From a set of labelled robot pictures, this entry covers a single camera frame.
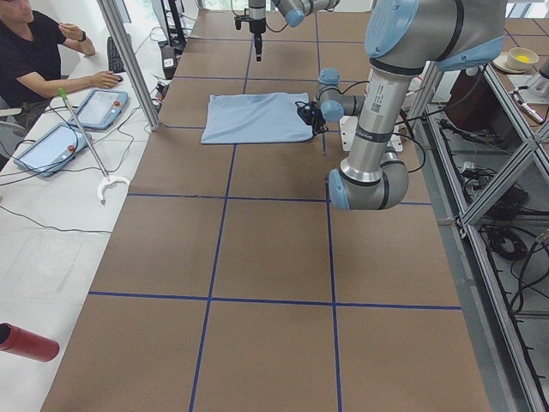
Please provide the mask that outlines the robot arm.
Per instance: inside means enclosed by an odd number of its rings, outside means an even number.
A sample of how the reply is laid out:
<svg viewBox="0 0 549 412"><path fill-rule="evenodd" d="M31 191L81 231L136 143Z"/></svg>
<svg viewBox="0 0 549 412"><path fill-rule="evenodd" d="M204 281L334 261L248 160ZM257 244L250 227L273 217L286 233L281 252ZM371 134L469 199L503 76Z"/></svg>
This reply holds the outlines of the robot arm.
<svg viewBox="0 0 549 412"><path fill-rule="evenodd" d="M379 1L365 33L371 66L365 97L343 96L338 74L319 77L324 120L355 116L354 139L329 174L329 197L338 209L389 209L407 192L408 172L389 146L409 85L428 62L441 71L488 64L504 43L504 1Z"/></svg>
<svg viewBox="0 0 549 412"><path fill-rule="evenodd" d="M321 10L333 10L339 0L281 0L274 1L274 6L278 9L286 24L290 27L296 27L303 20ZM242 15L235 15L235 28L241 28L243 22L249 24L249 30L253 35L256 61L262 61L262 36L267 32L268 23L266 16L266 1L249 1L248 7Z"/></svg>

